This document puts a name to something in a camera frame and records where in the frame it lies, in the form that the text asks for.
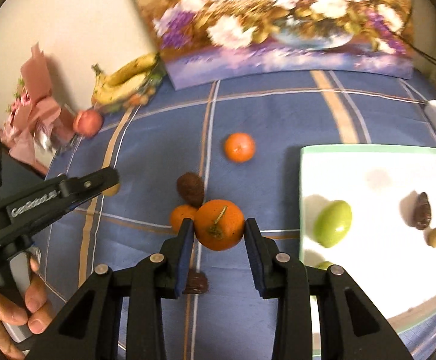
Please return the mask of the person left hand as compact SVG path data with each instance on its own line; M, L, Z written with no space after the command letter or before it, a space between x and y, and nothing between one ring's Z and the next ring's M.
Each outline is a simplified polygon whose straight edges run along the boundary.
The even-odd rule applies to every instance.
M25 293L25 308L21 308L0 294L0 350L7 359L25 359L24 353L11 340L4 323L27 325L33 334L40 335L48 328L55 313L48 299L44 281L37 275L40 264L30 258L32 281Z

